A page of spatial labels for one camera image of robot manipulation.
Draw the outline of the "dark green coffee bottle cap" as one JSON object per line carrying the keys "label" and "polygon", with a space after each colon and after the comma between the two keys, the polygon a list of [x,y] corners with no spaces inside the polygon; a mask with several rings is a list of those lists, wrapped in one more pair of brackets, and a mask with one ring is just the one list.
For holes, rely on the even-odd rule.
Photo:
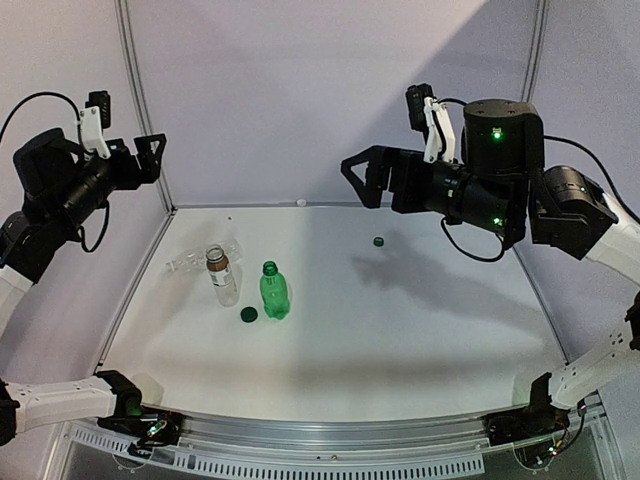
{"label": "dark green coffee bottle cap", "polygon": [[258,311],[255,307],[244,307],[240,312],[241,321],[244,323],[253,323],[258,318]]}

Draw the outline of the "coffee bottle with dark cap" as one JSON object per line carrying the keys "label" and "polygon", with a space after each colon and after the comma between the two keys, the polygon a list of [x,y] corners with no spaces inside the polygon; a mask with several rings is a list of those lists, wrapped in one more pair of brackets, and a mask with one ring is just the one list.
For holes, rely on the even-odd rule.
{"label": "coffee bottle with dark cap", "polygon": [[239,301],[239,289],[231,262],[222,246],[213,244],[205,250],[205,266],[219,303],[223,307],[236,305]]}

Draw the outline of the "green plastic bottle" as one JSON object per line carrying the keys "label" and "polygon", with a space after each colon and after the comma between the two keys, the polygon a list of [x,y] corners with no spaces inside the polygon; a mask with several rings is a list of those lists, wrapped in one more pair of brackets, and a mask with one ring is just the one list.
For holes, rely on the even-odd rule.
{"label": "green plastic bottle", "polygon": [[259,282],[264,311],[269,318],[283,320],[290,312],[288,285],[275,261],[262,266]]}

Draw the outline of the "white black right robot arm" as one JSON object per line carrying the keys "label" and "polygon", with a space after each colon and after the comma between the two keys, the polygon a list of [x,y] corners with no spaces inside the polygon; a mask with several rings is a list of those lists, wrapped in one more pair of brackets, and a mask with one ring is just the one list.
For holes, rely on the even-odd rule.
{"label": "white black right robot arm", "polygon": [[464,103],[464,127],[455,134],[447,99],[413,88],[407,104],[423,151],[372,146],[341,163],[365,207],[379,208],[390,193],[395,212],[437,213],[443,229],[478,227],[494,234],[502,250],[529,238],[638,280],[638,217],[614,188],[569,166],[546,166],[547,135],[533,105]]}

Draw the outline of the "clear plastic bottle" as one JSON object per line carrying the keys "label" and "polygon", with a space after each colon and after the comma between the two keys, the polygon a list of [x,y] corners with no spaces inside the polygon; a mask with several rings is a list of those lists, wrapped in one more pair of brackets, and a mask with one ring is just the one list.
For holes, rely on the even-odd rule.
{"label": "clear plastic bottle", "polygon": [[[243,248],[236,239],[222,240],[215,242],[224,251],[231,263],[238,262],[243,257]],[[165,263],[165,272],[193,273],[206,269],[206,251],[210,245],[198,246],[185,250]]]}

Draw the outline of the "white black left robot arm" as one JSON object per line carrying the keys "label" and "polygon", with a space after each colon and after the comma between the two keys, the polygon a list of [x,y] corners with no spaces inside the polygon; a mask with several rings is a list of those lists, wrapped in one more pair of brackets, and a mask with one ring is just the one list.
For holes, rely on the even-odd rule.
{"label": "white black left robot arm", "polygon": [[[54,128],[15,152],[24,189],[21,209],[1,227],[1,265],[38,283],[56,252],[68,242],[86,243],[84,222],[110,209],[116,190],[133,191],[160,175],[165,134],[137,137],[131,153],[123,140],[110,140],[106,153],[89,153]],[[35,387],[1,384],[1,442],[40,426],[96,417],[128,434],[148,426],[140,389],[115,370],[68,383]]]}

